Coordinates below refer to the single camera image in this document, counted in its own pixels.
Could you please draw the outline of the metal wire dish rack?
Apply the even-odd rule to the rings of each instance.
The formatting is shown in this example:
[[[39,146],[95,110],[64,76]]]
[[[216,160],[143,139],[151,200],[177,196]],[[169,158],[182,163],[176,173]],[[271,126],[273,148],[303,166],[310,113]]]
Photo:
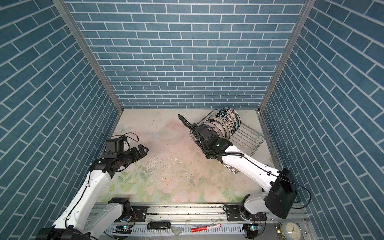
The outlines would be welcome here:
[[[197,125],[202,125],[202,122],[207,121],[208,118],[216,115],[218,112],[218,109],[212,110],[207,116],[199,121]],[[263,144],[265,139],[261,133],[245,124],[241,124],[240,128],[230,137],[228,141],[238,147],[241,147],[241,149],[245,150],[247,154],[253,155]]]

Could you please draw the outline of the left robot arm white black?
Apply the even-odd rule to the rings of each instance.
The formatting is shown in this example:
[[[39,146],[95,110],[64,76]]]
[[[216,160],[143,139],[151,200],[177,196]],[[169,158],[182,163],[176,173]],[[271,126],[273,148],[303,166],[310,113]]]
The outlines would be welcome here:
[[[95,160],[90,166],[86,180],[69,206],[54,221],[51,227],[41,229],[37,240],[97,240],[116,220],[129,222],[133,209],[129,198],[112,198],[106,207],[87,221],[99,195],[112,180],[120,167],[128,167],[146,157],[149,149],[143,145],[131,148],[123,155],[106,154],[114,158]]]

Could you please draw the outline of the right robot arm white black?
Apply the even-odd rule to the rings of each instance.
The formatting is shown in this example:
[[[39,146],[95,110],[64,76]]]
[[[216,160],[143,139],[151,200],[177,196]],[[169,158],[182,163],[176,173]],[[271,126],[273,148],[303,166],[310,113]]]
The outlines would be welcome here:
[[[193,124],[192,134],[208,159],[216,159],[235,168],[264,190],[259,194],[247,194],[243,198],[239,205],[243,219],[250,220],[261,212],[270,212],[281,219],[287,218],[298,194],[297,185],[288,169],[278,170],[262,164],[207,126]]]

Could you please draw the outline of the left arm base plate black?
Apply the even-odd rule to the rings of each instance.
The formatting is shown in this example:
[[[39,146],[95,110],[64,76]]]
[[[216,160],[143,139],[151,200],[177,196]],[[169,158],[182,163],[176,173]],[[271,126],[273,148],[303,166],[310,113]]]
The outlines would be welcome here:
[[[130,223],[144,223],[146,221],[148,208],[148,206],[131,206],[132,217],[130,219]]]

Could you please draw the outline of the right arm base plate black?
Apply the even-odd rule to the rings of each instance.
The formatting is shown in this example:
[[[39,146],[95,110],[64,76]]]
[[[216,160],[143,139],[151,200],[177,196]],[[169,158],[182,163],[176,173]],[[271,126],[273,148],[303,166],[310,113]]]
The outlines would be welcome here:
[[[265,212],[258,212],[256,214],[249,213],[244,207],[238,205],[223,205],[222,206],[228,222],[239,222],[239,221],[260,221],[265,222],[267,215]]]

